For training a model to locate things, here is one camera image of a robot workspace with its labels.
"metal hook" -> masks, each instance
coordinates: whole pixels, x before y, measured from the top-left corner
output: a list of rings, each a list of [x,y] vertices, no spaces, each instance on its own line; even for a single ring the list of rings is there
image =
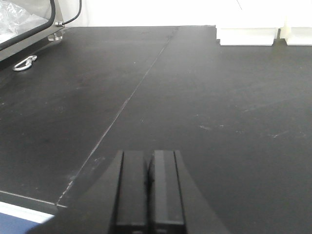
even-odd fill
[[[32,65],[32,62],[35,61],[37,59],[37,55],[31,55],[31,56],[28,56],[27,58],[25,58],[23,61],[19,62],[18,64],[16,64],[14,67],[13,67],[13,71],[16,71],[16,72],[20,72],[20,71],[24,71],[28,68],[31,67]]]

